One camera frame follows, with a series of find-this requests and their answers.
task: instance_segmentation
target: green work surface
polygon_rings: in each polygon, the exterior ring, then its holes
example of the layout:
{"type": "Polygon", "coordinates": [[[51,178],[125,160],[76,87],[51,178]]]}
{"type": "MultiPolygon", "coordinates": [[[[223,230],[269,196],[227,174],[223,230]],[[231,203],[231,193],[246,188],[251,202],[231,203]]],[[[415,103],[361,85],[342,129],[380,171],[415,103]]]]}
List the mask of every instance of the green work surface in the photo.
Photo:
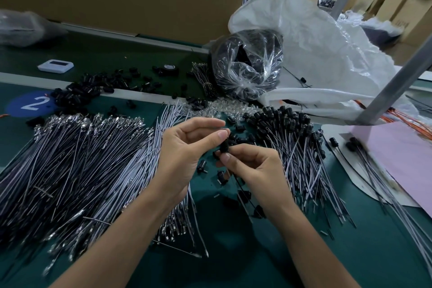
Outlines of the green work surface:
{"type": "MultiPolygon", "coordinates": [[[[0,83],[0,111],[9,100],[32,90],[40,89],[0,83]]],[[[137,108],[129,110],[125,102],[123,99],[98,97],[89,109],[105,113],[111,105],[116,105],[120,113],[143,116],[150,124],[161,107],[137,102],[137,108]]],[[[26,127],[25,120],[11,116],[0,119],[0,166],[5,166],[32,137],[32,130],[26,127]]],[[[348,222],[342,225],[331,207],[327,207],[335,238],[332,241],[323,236],[328,246],[362,287],[430,287],[423,260],[399,220],[384,214],[377,201],[355,187],[338,160],[327,149],[325,151],[327,171],[357,225],[357,228],[348,222]]],[[[191,189],[209,258],[198,259],[168,247],[152,246],[144,254],[128,287],[301,287],[288,250],[276,229],[268,220],[254,219],[251,224],[242,208],[235,211],[226,209],[222,198],[235,198],[235,184],[231,180],[227,186],[220,187],[211,152],[203,158],[208,161],[208,174],[195,174],[191,189]]],[[[432,222],[424,211],[407,209],[431,234],[432,222]]],[[[322,210],[307,215],[318,231],[327,228],[322,210]]],[[[190,250],[189,241],[183,241],[183,238],[178,239],[175,246],[190,250]]],[[[197,241],[198,251],[204,255],[198,238],[197,241]]],[[[42,278],[41,273],[49,263],[48,248],[46,246],[30,264],[17,267],[15,275],[0,285],[48,286],[70,264],[67,256],[63,255],[49,277],[42,278]]],[[[0,276],[15,255],[16,250],[0,253],[0,276]]]]}
{"type": "MultiPolygon", "coordinates": [[[[115,69],[137,67],[141,76],[162,83],[157,89],[165,95],[181,95],[180,86],[187,83],[186,95],[203,98],[204,91],[195,78],[187,78],[192,62],[207,63],[207,55],[191,51],[172,50],[153,45],[69,32],[68,35],[27,48],[0,46],[0,72],[35,76],[61,81],[78,81],[84,73],[113,73],[115,69]],[[41,72],[37,66],[50,59],[71,61],[74,67],[64,74],[41,72]],[[152,66],[171,64],[179,67],[179,77],[160,78],[152,66]]],[[[130,87],[140,86],[144,81],[134,79],[130,87]]]]}

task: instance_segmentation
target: plastic wrap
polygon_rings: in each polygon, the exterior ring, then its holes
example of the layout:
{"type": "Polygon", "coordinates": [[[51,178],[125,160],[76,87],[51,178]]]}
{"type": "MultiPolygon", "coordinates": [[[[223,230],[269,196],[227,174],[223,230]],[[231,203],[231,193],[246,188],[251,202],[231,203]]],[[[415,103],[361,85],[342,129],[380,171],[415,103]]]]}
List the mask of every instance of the plastic wrap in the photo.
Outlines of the plastic wrap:
{"type": "Polygon", "coordinates": [[[396,74],[360,26],[337,23],[309,0],[249,0],[228,28],[273,29],[284,38],[280,84],[260,97],[265,106],[290,99],[312,115],[353,120],[361,109],[352,100],[368,104],[396,74]]]}
{"type": "Polygon", "coordinates": [[[279,84],[282,39],[274,30],[243,30],[219,38],[211,55],[217,84],[234,98],[256,100],[279,84]]]}
{"type": "Polygon", "coordinates": [[[67,33],[66,29],[31,11],[0,9],[0,45],[27,47],[67,33]]]}

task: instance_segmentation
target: white device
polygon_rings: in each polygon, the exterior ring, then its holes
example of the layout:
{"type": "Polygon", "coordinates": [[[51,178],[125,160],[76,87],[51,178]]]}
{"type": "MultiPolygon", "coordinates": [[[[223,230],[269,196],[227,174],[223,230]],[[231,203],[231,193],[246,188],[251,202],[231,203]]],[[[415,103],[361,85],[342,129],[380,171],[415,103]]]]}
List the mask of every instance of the white device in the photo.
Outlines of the white device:
{"type": "Polygon", "coordinates": [[[50,59],[43,64],[38,65],[38,69],[44,72],[65,73],[73,67],[71,61],[59,61],[58,59],[50,59]]]}

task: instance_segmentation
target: left hand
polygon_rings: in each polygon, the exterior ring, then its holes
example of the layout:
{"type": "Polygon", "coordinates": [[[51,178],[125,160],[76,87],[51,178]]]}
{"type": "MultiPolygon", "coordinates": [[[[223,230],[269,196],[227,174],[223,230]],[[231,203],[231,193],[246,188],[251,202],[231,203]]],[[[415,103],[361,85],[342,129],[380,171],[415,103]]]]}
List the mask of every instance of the left hand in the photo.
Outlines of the left hand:
{"type": "Polygon", "coordinates": [[[219,146],[230,134],[222,127],[225,121],[211,117],[194,117],[172,128],[162,136],[161,153],[156,174],[149,188],[157,189],[162,198],[180,203],[194,175],[200,157],[219,146]]]}

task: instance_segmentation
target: pink sheet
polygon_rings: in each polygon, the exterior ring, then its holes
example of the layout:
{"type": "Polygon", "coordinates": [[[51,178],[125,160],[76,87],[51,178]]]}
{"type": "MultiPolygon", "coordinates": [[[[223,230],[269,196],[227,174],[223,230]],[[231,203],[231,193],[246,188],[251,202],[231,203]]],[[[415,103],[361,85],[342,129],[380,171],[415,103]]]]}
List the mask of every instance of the pink sheet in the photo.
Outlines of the pink sheet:
{"type": "Polygon", "coordinates": [[[353,126],[351,133],[432,217],[432,144],[402,122],[353,126]]]}

